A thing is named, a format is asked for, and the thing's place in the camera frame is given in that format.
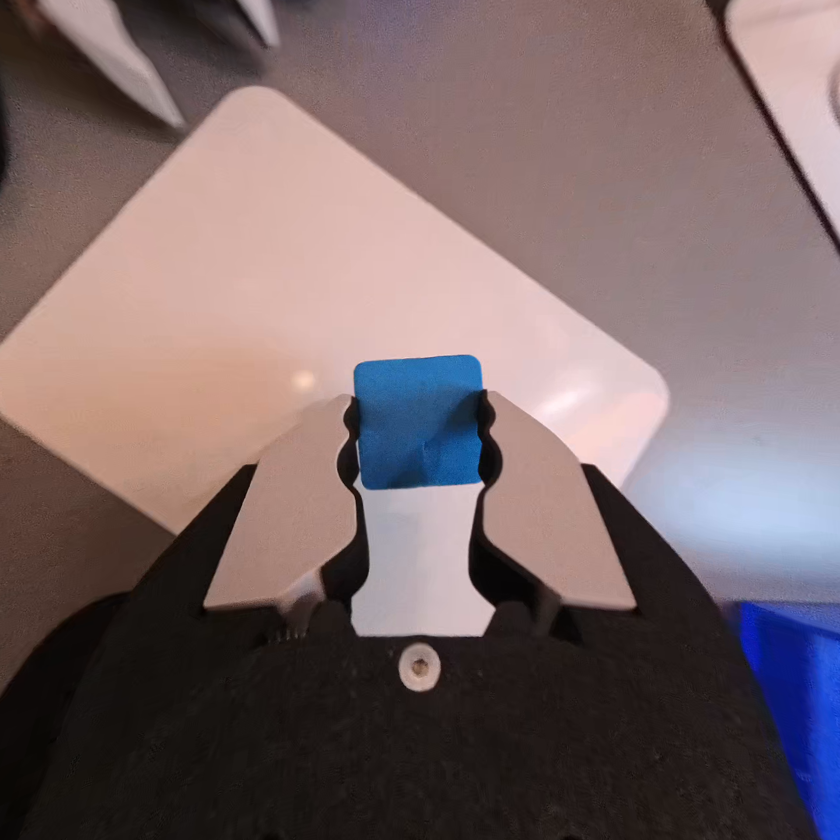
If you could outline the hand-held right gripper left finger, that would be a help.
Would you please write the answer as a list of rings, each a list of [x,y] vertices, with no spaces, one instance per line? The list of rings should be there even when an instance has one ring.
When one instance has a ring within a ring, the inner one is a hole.
[[[317,604],[351,610],[370,572],[356,399],[310,406],[269,444],[229,534],[203,606],[210,612],[268,606],[309,617]]]

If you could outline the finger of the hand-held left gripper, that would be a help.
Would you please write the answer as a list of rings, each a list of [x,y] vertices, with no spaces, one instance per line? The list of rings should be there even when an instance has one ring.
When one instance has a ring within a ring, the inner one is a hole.
[[[151,60],[135,44],[112,1],[38,1],[40,13],[144,111],[173,129],[186,126]]]
[[[236,1],[236,4],[244,13],[260,42],[268,48],[278,48],[280,31],[273,2]]]

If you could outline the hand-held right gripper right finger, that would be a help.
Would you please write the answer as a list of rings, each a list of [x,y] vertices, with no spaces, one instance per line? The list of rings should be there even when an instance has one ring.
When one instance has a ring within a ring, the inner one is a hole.
[[[579,459],[502,394],[478,404],[479,492],[469,578],[490,604],[519,603],[548,635],[564,610],[631,614],[637,602]]]

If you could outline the blue whiteboard eraser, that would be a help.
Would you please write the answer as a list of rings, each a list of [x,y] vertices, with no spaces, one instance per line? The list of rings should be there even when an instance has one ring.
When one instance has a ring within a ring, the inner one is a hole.
[[[367,490],[480,482],[482,369],[470,354],[372,360],[353,371]]]

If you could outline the small white whiteboard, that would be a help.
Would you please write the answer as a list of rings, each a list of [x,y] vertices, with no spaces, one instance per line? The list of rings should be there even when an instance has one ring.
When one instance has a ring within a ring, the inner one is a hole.
[[[220,102],[2,342],[2,418],[182,532],[365,361],[470,354],[484,389],[621,484],[659,373],[262,87]],[[482,482],[367,490],[366,636],[477,636]]]

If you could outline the blue plastic bin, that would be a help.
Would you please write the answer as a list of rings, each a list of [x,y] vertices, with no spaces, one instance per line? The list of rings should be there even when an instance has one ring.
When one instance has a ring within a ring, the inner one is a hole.
[[[820,838],[839,838],[839,604],[724,602]]]

